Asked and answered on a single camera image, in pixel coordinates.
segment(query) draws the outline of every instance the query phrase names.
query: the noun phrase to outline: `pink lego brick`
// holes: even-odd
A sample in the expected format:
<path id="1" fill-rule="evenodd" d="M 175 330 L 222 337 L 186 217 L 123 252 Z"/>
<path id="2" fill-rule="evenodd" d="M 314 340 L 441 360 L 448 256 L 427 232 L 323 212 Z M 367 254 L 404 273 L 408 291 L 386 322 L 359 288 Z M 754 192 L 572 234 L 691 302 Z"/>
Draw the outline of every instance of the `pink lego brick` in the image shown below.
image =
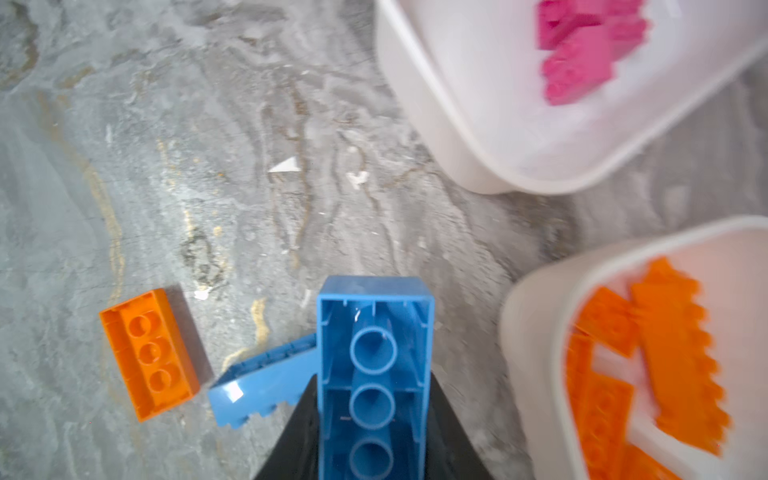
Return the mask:
<path id="1" fill-rule="evenodd" d="M 607 14 L 609 1 L 619 0 L 543 0 L 539 2 L 537 7 L 538 47 L 542 50 L 554 50 L 576 28 L 601 25 Z"/>
<path id="2" fill-rule="evenodd" d="M 611 38 L 611 50 L 614 60 L 627 56 L 638 46 L 645 43 L 648 21 L 639 15 L 611 16 L 605 22 Z"/>
<path id="3" fill-rule="evenodd" d="M 645 0 L 608 0 L 608 15 L 636 15 Z"/>
<path id="4" fill-rule="evenodd" d="M 581 27 L 544 61 L 545 98 L 552 105 L 570 104 L 613 78 L 612 48 L 603 25 Z"/>

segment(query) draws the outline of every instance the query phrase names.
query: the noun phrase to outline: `blue lego brick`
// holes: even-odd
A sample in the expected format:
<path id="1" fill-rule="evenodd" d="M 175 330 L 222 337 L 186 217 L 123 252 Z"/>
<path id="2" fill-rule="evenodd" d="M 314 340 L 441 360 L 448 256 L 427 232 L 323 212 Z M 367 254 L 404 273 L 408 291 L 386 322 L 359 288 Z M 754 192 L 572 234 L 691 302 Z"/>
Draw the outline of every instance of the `blue lego brick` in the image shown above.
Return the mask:
<path id="1" fill-rule="evenodd" d="M 319 480 L 423 480 L 434 317 L 419 278 L 326 280 L 317 296 Z"/>
<path id="2" fill-rule="evenodd" d="M 216 423 L 238 429 L 250 415 L 266 417 L 280 402 L 296 405 L 319 362 L 312 333 L 232 365 L 208 391 Z"/>

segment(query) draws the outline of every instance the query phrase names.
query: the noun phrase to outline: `plastic container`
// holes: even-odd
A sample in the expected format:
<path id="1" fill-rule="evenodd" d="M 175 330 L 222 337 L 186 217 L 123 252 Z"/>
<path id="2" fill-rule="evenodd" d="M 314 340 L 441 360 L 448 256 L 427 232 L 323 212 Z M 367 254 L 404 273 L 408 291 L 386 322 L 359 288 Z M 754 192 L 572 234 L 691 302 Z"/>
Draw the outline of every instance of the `plastic container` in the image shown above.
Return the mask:
<path id="1" fill-rule="evenodd" d="M 721 368 L 713 379 L 726 390 L 720 407 L 733 421 L 723 456 L 684 445 L 656 428 L 639 351 L 622 365 L 626 359 L 599 353 L 603 347 L 595 346 L 592 368 L 634 384 L 627 440 L 683 480 L 765 479 L 768 218 L 734 217 L 668 237 L 603 247 L 543 267 L 515 285 L 502 310 L 499 335 L 538 480 L 588 478 L 564 383 L 571 324 L 599 286 L 626 294 L 627 282 L 659 256 L 702 286 L 696 301 L 709 313 L 703 328 L 714 345 L 708 353 Z"/>
<path id="2" fill-rule="evenodd" d="M 379 65 L 442 169 L 481 194 L 596 184 L 768 47 L 766 0 L 648 0 L 647 44 L 576 104 L 544 100 L 535 0 L 377 0 Z"/>

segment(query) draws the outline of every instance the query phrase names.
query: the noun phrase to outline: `orange bricks in bin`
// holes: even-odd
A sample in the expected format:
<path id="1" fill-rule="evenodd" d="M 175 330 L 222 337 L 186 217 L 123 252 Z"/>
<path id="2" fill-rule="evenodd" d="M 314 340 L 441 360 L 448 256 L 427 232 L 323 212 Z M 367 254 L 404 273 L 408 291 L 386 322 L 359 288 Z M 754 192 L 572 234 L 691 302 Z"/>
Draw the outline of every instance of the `orange bricks in bin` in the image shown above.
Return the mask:
<path id="1" fill-rule="evenodd" d="M 638 447 L 627 443 L 621 460 L 621 480 L 681 480 Z"/>
<path id="2" fill-rule="evenodd" d="M 565 385 L 568 388 L 568 398 L 571 400 L 571 411 L 575 419 L 578 418 L 580 400 L 592 367 L 593 350 L 592 338 L 579 333 L 571 334 L 568 353 L 565 357 Z"/>
<path id="3" fill-rule="evenodd" d="M 164 290 L 146 292 L 99 316 L 139 422 L 200 390 Z"/>
<path id="4" fill-rule="evenodd" d="M 576 427 L 590 478 L 616 478 L 634 387 L 590 372 Z"/>
<path id="5" fill-rule="evenodd" d="M 699 327 L 704 310 L 693 303 L 699 284 L 657 260 L 631 287 L 641 325 L 650 385 L 660 409 L 657 427 L 689 445 L 720 454 L 730 417 L 717 406 L 722 387 L 711 374 L 717 362 L 705 349 L 712 338 Z"/>
<path id="6" fill-rule="evenodd" d="M 576 328 L 627 358 L 640 339 L 630 303 L 604 286 L 584 306 Z"/>

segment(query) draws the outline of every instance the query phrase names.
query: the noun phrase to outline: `gray marble floor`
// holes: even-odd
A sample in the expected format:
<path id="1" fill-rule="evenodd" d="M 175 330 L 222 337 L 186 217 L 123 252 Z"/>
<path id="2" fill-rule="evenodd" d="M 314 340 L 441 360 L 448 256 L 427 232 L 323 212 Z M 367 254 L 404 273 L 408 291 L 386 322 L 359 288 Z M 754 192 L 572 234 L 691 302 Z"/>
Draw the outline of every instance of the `gray marble floor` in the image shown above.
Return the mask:
<path id="1" fill-rule="evenodd" d="M 588 191 L 482 197 L 403 117 L 372 16 L 372 0 L 0 5 L 0 478 L 251 477 L 290 407 L 234 431 L 201 393 L 139 424 L 98 312 L 166 287 L 210 381 L 311 332 L 334 273 L 427 282 L 458 417 L 497 478 L 533 478 L 496 343 L 511 285 L 766 213 L 768 60 Z M 299 171 L 268 173 L 291 157 Z"/>

